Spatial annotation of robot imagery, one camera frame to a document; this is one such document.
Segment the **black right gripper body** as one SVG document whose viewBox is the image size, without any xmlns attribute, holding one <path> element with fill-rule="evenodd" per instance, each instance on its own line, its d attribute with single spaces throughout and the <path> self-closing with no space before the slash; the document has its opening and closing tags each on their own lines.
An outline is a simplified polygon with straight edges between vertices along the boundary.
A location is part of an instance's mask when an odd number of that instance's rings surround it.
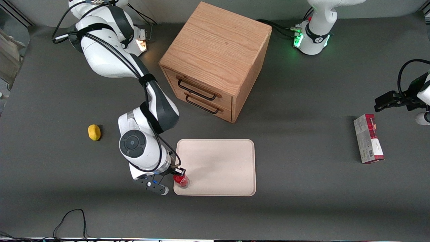
<svg viewBox="0 0 430 242">
<path fill-rule="evenodd" d="M 169 167 L 164 172 L 155 174 L 153 176 L 153 182 L 155 182 L 156 184 L 159 184 L 165 176 L 170 174 L 177 174 L 177 169 L 178 169 L 177 167 Z"/>
</svg>

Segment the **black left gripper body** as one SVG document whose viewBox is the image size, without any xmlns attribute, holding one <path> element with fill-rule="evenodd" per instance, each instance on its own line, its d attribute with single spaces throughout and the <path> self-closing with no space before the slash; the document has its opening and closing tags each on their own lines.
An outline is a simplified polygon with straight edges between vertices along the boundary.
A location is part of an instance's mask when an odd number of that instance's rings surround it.
<svg viewBox="0 0 430 242">
<path fill-rule="evenodd" d="M 398 77 L 398 92 L 401 97 L 401 103 L 406 105 L 408 111 L 413 111 L 415 109 L 426 109 L 428 110 L 428 105 L 417 97 L 418 93 L 424 87 L 425 81 L 428 75 L 421 75 L 414 79 L 406 91 L 402 91 L 401 87 L 401 77 Z"/>
</svg>

